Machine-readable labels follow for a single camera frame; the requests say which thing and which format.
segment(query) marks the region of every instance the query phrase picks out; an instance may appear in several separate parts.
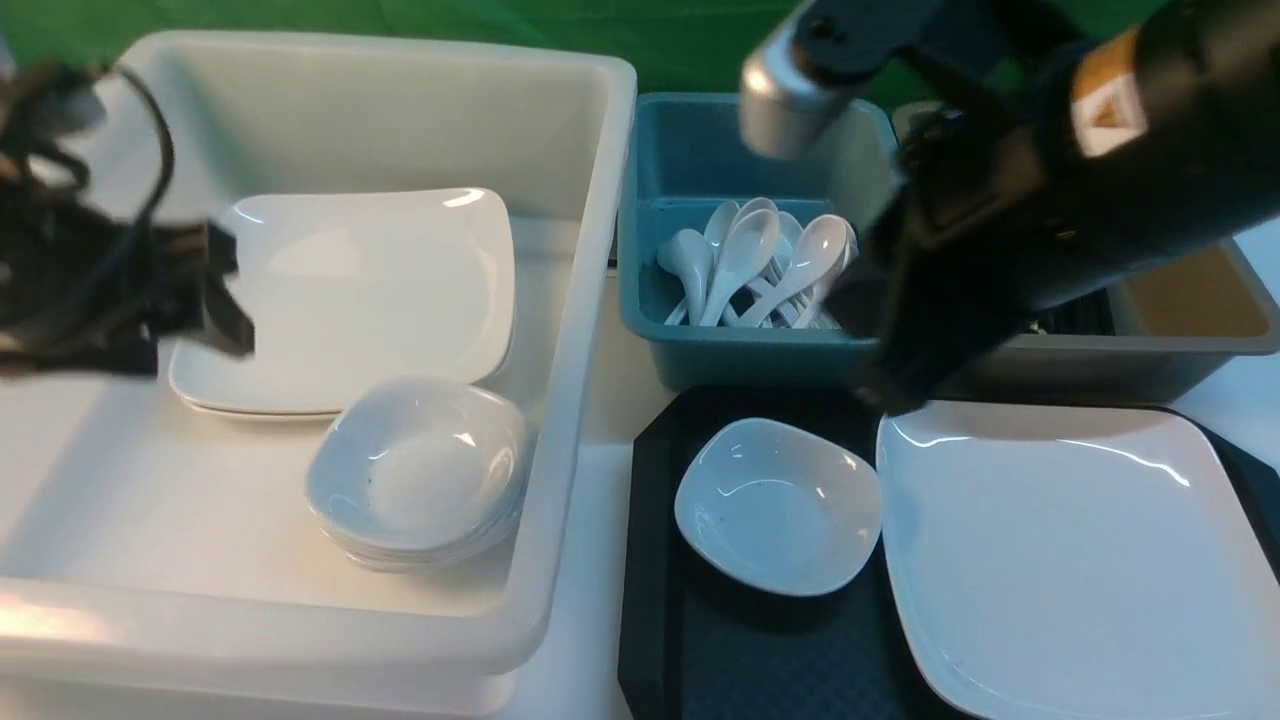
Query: white plastic bin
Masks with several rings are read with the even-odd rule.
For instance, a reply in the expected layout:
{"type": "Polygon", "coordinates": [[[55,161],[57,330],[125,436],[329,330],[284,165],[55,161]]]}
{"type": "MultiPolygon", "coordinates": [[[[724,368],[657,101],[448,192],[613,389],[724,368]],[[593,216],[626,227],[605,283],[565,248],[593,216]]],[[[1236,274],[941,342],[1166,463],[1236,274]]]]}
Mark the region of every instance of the white plastic bin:
{"type": "MultiPolygon", "coordinates": [[[[547,629],[635,104],[616,59],[475,44],[173,32],[123,63],[173,126],[163,215],[269,192],[486,187],[517,305],[492,389],[540,428],[513,542],[424,577],[361,571],[307,515],[324,425],[186,410],[163,382],[0,388],[0,671],[484,716],[547,629]]],[[[78,143],[129,214],[157,167],[124,86],[78,143]]],[[[430,333],[430,327],[404,328],[430,333]]]]}

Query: stack of plates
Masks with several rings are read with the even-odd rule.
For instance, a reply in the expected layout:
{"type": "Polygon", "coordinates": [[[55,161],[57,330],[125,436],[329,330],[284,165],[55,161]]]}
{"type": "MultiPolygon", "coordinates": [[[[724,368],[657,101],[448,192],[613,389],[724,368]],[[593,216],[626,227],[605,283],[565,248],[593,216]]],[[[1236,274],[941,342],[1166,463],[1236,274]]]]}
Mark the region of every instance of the stack of plates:
{"type": "Polygon", "coordinates": [[[364,568],[451,565],[511,534],[529,429],[509,401],[440,378],[372,389],[329,429],[307,470],[320,527],[364,568]]]}
{"type": "Polygon", "coordinates": [[[389,378],[470,384],[506,360],[515,250],[492,191],[264,195],[220,224],[237,238],[228,287],[257,347],[238,360],[179,342],[169,382],[193,410],[332,418],[389,378]]]}

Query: black serving tray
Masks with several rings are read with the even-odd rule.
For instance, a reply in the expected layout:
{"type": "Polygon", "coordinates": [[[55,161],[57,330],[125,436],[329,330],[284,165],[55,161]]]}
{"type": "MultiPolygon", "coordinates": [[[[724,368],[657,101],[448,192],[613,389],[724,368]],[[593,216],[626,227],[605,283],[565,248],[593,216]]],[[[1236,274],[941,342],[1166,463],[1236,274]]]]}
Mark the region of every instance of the black serving tray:
{"type": "MultiPolygon", "coordinates": [[[[879,416],[838,391],[695,388],[636,438],[618,651],[635,720],[968,719],[916,669],[881,544],[844,589],[796,600],[724,577],[685,543],[672,512],[685,468],[721,428],[755,416],[874,461],[879,416]]],[[[1204,434],[1280,577],[1280,479],[1204,434]]]]}

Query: white square plate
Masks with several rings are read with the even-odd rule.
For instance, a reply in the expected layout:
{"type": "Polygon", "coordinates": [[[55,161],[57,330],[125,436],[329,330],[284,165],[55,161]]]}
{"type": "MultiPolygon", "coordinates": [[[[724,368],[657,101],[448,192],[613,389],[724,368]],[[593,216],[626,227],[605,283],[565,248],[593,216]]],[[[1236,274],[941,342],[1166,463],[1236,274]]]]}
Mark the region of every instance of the white square plate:
{"type": "Polygon", "coordinates": [[[515,251],[492,191],[264,195],[220,223],[238,241],[228,287],[257,347],[236,360],[179,342],[169,382],[188,404],[339,413],[397,375],[475,383],[507,354],[515,251]]]}
{"type": "Polygon", "coordinates": [[[911,653],[995,720],[1263,720],[1280,584],[1208,439],[1153,410],[934,402],[884,419],[911,653]]]}

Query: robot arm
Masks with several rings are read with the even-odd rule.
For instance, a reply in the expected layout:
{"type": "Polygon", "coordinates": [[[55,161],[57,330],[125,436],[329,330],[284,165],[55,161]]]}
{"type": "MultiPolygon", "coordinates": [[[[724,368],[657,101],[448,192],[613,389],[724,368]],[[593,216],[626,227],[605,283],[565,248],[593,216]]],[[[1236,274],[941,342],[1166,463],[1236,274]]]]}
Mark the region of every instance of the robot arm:
{"type": "Polygon", "coordinates": [[[950,1],[813,0],[742,73],[744,140],[774,158],[895,58],[959,110],[902,145],[905,183],[826,301],[879,338],[851,384],[891,415],[1036,313],[1280,214],[1280,0],[1171,0],[1107,42],[1041,0],[984,0],[1025,69],[1011,95],[931,46],[950,1]]]}
{"type": "Polygon", "coordinates": [[[252,352],[253,325],[223,282],[237,269],[234,238],[210,223],[152,222],[173,163],[160,109],[128,69],[46,63],[0,74],[0,374],[155,375],[168,336],[252,352]],[[161,146],[160,177],[127,222],[81,202],[90,169],[58,146],[101,118],[91,87],[105,73],[138,92],[161,146]],[[70,182],[49,184],[36,159],[70,182]]]}

